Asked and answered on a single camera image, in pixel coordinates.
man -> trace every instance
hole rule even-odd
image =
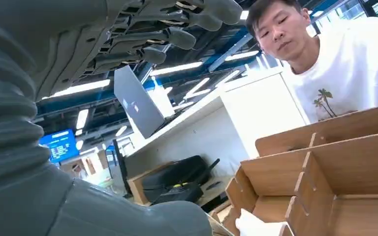
[[[78,164],[74,164],[72,166],[72,171],[74,173],[74,176],[77,178],[84,179],[88,176],[85,170],[83,170]]]
[[[261,49],[285,60],[284,74],[310,122],[378,106],[378,18],[344,21],[310,37],[296,0],[257,0],[247,27]]]

blue screen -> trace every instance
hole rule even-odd
[[[71,129],[46,135],[40,139],[41,145],[51,151],[50,161],[57,163],[79,155],[76,140]]]

monitor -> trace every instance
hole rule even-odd
[[[164,124],[163,114],[129,66],[115,70],[114,93],[144,138]]]
[[[58,163],[79,155],[71,129],[42,137],[39,143],[51,151],[50,162]]]

white t-shirt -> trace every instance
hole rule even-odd
[[[316,63],[299,75],[284,73],[309,121],[377,107],[378,18],[344,22],[319,38]]]

wooden organizer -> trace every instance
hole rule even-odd
[[[244,208],[264,222],[286,221],[295,236],[378,236],[378,108],[256,144],[268,155],[242,162],[226,190],[233,209],[224,226],[233,234]]]

